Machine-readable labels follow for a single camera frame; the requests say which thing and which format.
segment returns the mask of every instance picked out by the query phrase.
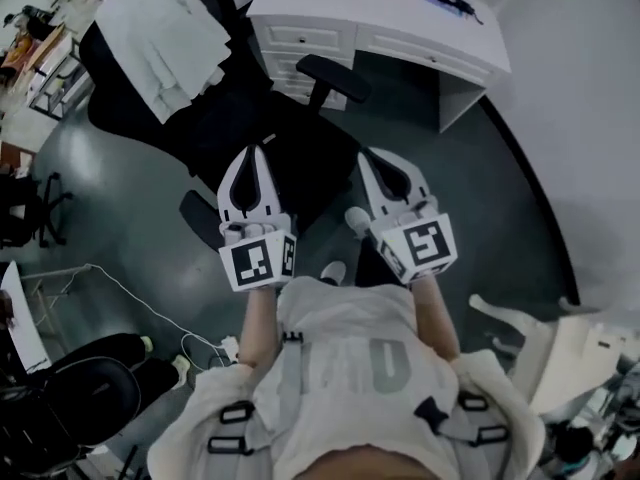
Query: shoe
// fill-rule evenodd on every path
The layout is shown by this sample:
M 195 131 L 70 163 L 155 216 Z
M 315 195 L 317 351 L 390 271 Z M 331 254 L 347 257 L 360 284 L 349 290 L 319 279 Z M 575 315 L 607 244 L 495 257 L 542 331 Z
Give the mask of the shoe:
M 344 276 L 347 275 L 347 266 L 342 261 L 332 261 L 329 263 L 320 274 L 320 279 L 331 279 L 336 283 L 336 286 L 340 286 L 344 281 Z
M 142 343 L 144 343 L 144 351 L 147 354 L 151 354 L 151 352 L 153 352 L 153 341 L 151 341 L 151 338 L 149 338 L 149 336 L 140 336 L 140 339 Z
M 371 217 L 359 206 L 352 206 L 344 213 L 344 220 L 356 234 L 358 240 L 362 240 L 371 227 Z
M 171 365 L 178 370 L 178 375 L 180 376 L 177 384 L 171 389 L 179 389 L 187 383 L 187 373 L 191 369 L 191 363 L 186 357 L 178 354 Z

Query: concrete floor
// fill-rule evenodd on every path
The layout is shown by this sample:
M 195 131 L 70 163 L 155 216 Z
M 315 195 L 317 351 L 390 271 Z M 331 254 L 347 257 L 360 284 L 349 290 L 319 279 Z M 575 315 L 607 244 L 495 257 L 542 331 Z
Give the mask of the concrete floor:
M 557 313 L 564 286 L 546 224 L 510 151 L 477 105 L 446 133 L 437 133 L 437 78 L 430 70 L 367 54 L 359 54 L 356 70 L 372 83 L 371 99 L 325 115 L 363 144 L 419 165 L 450 214 L 460 258 L 439 280 L 464 349 L 488 346 L 487 332 L 515 343 L 502 324 L 468 309 L 469 295 L 480 293 L 547 319 Z M 76 196 L 62 209 L 68 245 L 41 250 L 31 243 L 2 251 L 1 258 L 16 259 L 26 273 L 98 264 L 157 311 L 211 341 L 239 333 L 246 296 L 231 291 L 217 254 L 178 212 L 190 189 L 210 201 L 214 196 L 182 164 L 96 129 L 81 106 L 36 158 L 37 177 L 51 171 L 60 172 L 64 189 Z M 338 258 L 353 276 L 358 245 L 342 213 L 363 201 L 354 181 L 354 190 L 338 197 L 301 239 L 299 274 L 317 275 Z M 96 270 L 77 278 L 56 317 L 70 349 L 116 332 L 137 332 L 154 339 L 160 357 L 179 351 L 179 330 Z M 188 345 L 198 364 L 208 364 L 209 349 L 195 340 Z M 51 352 L 60 354 L 55 346 Z M 190 392 L 185 387 L 162 397 L 112 440 L 112 449 L 124 456 L 134 444 L 147 446 L 179 414 Z

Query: chair backrest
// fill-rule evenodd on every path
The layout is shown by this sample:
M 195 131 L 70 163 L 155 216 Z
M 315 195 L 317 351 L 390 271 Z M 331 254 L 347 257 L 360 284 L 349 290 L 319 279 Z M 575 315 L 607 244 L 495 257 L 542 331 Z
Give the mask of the chair backrest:
M 135 377 L 108 357 L 85 359 L 58 370 L 47 381 L 44 397 L 71 438 L 89 447 L 120 432 L 140 408 Z
M 29 387 L 0 391 L 0 451 L 11 471 L 27 476 L 64 469 L 81 453 L 42 392 Z

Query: white t-shirt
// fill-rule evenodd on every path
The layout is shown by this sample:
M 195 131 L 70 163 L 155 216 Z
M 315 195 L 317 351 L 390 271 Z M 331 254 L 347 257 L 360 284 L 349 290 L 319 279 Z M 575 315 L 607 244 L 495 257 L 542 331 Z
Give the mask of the white t-shirt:
M 298 418 L 271 447 L 275 479 L 289 480 L 322 455 L 371 445 L 457 479 L 455 455 L 416 417 L 433 397 L 449 414 L 458 379 L 416 336 L 413 297 L 392 286 L 333 287 L 298 278 L 283 290 L 278 318 L 304 334 Z M 278 428 L 282 354 L 257 386 L 254 403 L 267 429 Z

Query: white cable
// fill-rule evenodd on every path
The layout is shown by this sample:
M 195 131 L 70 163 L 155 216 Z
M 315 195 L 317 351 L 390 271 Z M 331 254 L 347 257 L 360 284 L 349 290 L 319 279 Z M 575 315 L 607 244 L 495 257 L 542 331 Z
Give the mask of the white cable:
M 147 304 L 145 301 L 143 301 L 140 297 L 137 297 L 136 295 L 134 295 L 133 293 L 131 293 L 129 290 L 127 290 L 120 281 L 118 281 L 115 277 L 109 275 L 107 273 L 107 271 L 102 268 L 100 265 L 94 265 L 93 263 L 85 263 L 84 264 L 85 267 L 91 267 L 91 268 L 97 268 L 98 270 L 100 270 L 105 276 L 107 276 L 111 281 L 113 281 L 114 283 L 116 283 L 127 295 L 129 295 L 131 298 L 133 298 L 134 300 L 138 301 L 140 304 L 142 304 L 145 308 L 147 308 L 149 311 L 151 311 L 151 313 L 153 313 L 155 316 L 157 316 L 158 318 L 162 318 L 163 320 L 169 322 L 171 325 L 173 325 L 176 329 L 180 329 L 183 333 L 185 333 L 182 336 L 182 339 L 180 340 L 180 348 L 182 349 L 182 353 L 184 354 L 184 356 L 189 360 L 189 362 L 198 370 L 200 370 L 201 372 L 204 372 L 205 369 L 201 368 L 200 366 L 198 366 L 196 363 L 194 363 L 191 359 L 191 357 L 189 357 L 189 354 L 187 354 L 187 351 L 184 348 L 184 340 L 188 337 L 194 337 L 195 339 L 197 339 L 199 342 L 204 343 L 205 345 L 211 347 L 213 349 L 213 351 L 216 353 L 216 355 L 218 356 L 218 360 L 220 361 L 220 364 L 222 366 L 225 366 L 224 361 L 222 360 L 222 357 L 220 356 L 220 353 L 218 352 L 218 349 L 222 349 L 224 350 L 224 347 L 218 347 L 217 345 L 214 345 L 213 343 L 211 343 L 209 340 L 207 340 L 206 338 L 203 338 L 202 336 L 200 336 L 199 334 L 196 334 L 192 331 L 190 331 L 189 329 L 185 329 L 184 327 L 182 327 L 181 325 L 178 325 L 177 323 L 175 323 L 173 320 L 171 320 L 171 318 L 164 316 L 161 313 L 158 313 L 155 309 L 153 309 L 149 304 Z M 65 287 L 62 289 L 61 293 L 64 294 L 69 287 L 71 286 L 71 283 L 73 283 L 73 280 L 75 279 L 76 275 L 79 272 L 74 272 L 73 276 L 71 276 L 71 280 L 65 285 Z M 42 322 L 44 322 L 44 320 L 47 318 L 47 315 L 45 314 L 39 321 L 38 323 L 36 323 L 36 326 L 40 325 Z

